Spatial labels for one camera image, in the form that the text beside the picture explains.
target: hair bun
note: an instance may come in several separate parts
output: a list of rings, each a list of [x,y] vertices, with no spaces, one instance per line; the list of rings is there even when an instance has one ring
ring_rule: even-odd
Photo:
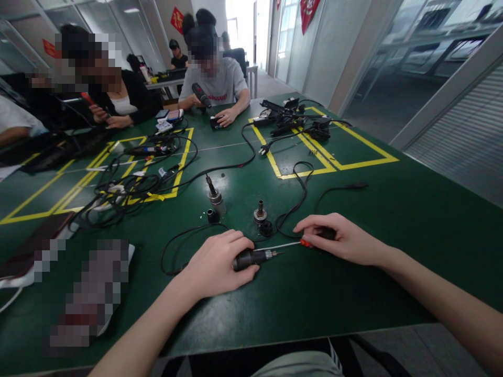
[[[196,19],[198,20],[198,25],[213,25],[216,26],[216,18],[213,14],[204,8],[198,10],[195,14]]]
[[[195,27],[194,17],[190,13],[186,13],[183,17],[182,33],[186,36],[189,31]]]

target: gray t-shirt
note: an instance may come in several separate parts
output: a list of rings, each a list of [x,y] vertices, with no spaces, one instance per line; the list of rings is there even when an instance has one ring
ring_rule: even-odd
[[[220,69],[215,77],[203,77],[203,73],[196,64],[189,64],[178,101],[183,101],[194,93],[192,84],[196,82],[208,95],[213,106],[234,103],[236,97],[239,98],[240,92],[243,89],[248,89],[243,71],[233,58],[222,58]]]

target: hand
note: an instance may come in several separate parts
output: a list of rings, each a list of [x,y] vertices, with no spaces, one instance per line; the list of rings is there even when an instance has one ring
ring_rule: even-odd
[[[105,110],[103,110],[101,107],[91,105],[89,106],[89,109],[93,113],[94,121],[96,123],[103,123],[104,121],[106,121],[108,115],[106,114]]]
[[[252,281],[260,268],[251,265],[246,270],[234,271],[233,260],[246,248],[253,249],[253,242],[240,231],[228,230],[210,237],[175,279],[183,280],[182,286],[189,286],[197,301],[236,290]]]
[[[218,120],[218,123],[220,123],[220,125],[222,127],[227,127],[229,124],[231,124],[233,121],[236,120],[236,117],[238,116],[239,114],[237,113],[237,111],[235,109],[233,109],[232,107],[229,108],[229,109],[225,109],[225,110],[222,110],[221,112],[219,112],[215,118],[218,118],[220,116],[223,116],[223,118],[220,118]]]
[[[190,102],[192,104],[192,106],[195,106],[195,107],[206,107],[204,106],[201,101],[199,100],[199,98],[195,95],[195,94],[192,94],[190,97]]]
[[[129,115],[124,117],[110,117],[106,120],[109,128],[127,128],[133,124]]]
[[[334,229],[337,232],[335,240],[317,236],[321,226]],[[392,249],[337,213],[308,216],[293,229],[295,233],[301,230],[304,230],[302,238],[311,245],[357,264],[384,267]]]

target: doorway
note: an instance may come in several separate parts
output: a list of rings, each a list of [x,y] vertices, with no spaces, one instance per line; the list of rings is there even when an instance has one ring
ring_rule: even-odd
[[[270,0],[226,0],[225,8],[231,48],[243,48],[248,64],[265,70],[269,56]]]

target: white top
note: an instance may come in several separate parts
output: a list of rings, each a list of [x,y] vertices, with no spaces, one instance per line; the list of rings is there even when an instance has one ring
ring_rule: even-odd
[[[125,96],[124,98],[114,99],[110,98],[112,104],[115,107],[115,111],[119,115],[128,115],[138,111],[138,107],[133,106],[129,103],[129,96]]]
[[[30,128],[30,136],[47,132],[42,122],[14,102],[0,95],[0,133],[8,128]]]

